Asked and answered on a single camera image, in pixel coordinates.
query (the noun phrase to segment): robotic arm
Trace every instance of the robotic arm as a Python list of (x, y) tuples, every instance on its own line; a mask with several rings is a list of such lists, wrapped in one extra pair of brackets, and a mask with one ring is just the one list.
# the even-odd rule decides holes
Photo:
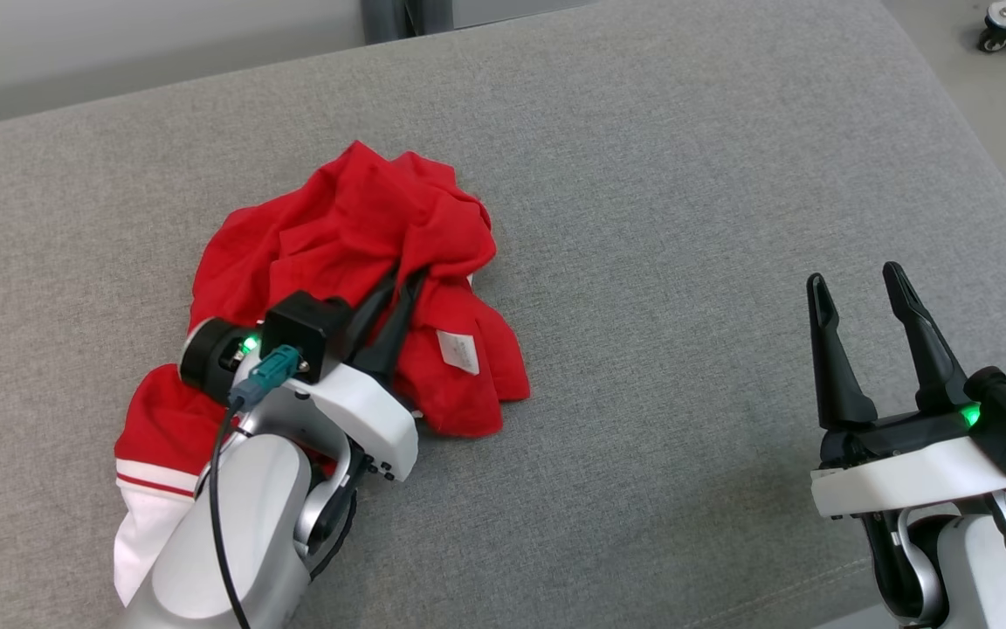
[[(239, 421), (216, 443), (215, 470), (209, 463), (201, 473), (195, 504), (118, 626), (271, 628), (290, 619), (347, 536), (364, 473), (402, 481), (416, 461), (413, 418), (390, 385), (423, 280), (411, 275), (395, 299), (392, 272), (355, 310), (297, 292), (258, 328), (208, 319), (192, 331), (181, 379), (228, 407), (221, 437), (235, 410)], [(324, 474), (328, 461), (335, 466)], [(203, 491), (213, 473), (214, 504)]]
[[(917, 374), (917, 411), (878, 418), (841, 339), (830, 290), (812, 275), (811, 345), (826, 430), (814, 501), (823, 516), (861, 520), (879, 593), (901, 626), (1006, 629), (1006, 378), (959, 365), (902, 268), (883, 266), (891, 311)], [(910, 521), (920, 506), (961, 517)]]

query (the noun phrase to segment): caster wheel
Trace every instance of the caster wheel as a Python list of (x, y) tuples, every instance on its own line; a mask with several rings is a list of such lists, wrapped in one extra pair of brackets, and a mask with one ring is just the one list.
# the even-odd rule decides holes
[(981, 31), (981, 36), (977, 39), (977, 50), (981, 50), (986, 55), (999, 52), (1006, 48), (1006, 32), (986, 28)]

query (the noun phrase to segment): white stripe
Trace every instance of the white stripe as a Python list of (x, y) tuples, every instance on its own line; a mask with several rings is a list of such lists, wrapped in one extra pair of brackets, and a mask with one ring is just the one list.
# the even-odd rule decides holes
[(137, 478), (174, 489), (192, 491), (196, 487), (196, 477), (191, 473), (171, 470), (141, 461), (116, 459), (116, 472), (125, 475), (125, 477)]
[(129, 480), (123, 480), (121, 478), (116, 478), (116, 487), (128, 491), (139, 491), (139, 493), (148, 493), (150, 496), (160, 496), (163, 498), (171, 498), (172, 500), (180, 502), (188, 502), (192, 504), (194, 501), (191, 496), (185, 496), (184, 493), (172, 493), (172, 491), (165, 491), (164, 489), (157, 489), (156, 487), (147, 487), (145, 485), (139, 485), (139, 483), (132, 482)]

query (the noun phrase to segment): red stripe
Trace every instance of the red stripe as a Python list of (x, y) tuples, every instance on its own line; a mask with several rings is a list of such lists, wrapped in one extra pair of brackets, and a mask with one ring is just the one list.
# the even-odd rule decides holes
[(192, 491), (188, 491), (188, 490), (185, 490), (185, 489), (178, 489), (178, 488), (171, 487), (171, 486), (168, 486), (168, 485), (159, 485), (159, 483), (156, 483), (156, 482), (150, 482), (148, 480), (142, 480), (141, 478), (132, 478), (132, 477), (129, 477), (128, 475), (123, 475), (123, 474), (120, 474), (120, 473), (116, 473), (116, 477), (120, 478), (120, 479), (123, 479), (123, 480), (125, 480), (125, 481), (127, 481), (129, 483), (133, 483), (133, 485), (141, 485), (143, 487), (149, 487), (151, 489), (157, 489), (157, 490), (161, 490), (161, 491), (169, 491), (169, 493), (179, 493), (181, 496), (188, 496), (189, 498), (193, 497)]

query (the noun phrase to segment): white wall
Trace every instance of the white wall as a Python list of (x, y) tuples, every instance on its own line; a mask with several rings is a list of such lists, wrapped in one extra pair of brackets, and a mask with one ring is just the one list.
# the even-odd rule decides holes
[(0, 0), (0, 119), (360, 44), (359, 0)]

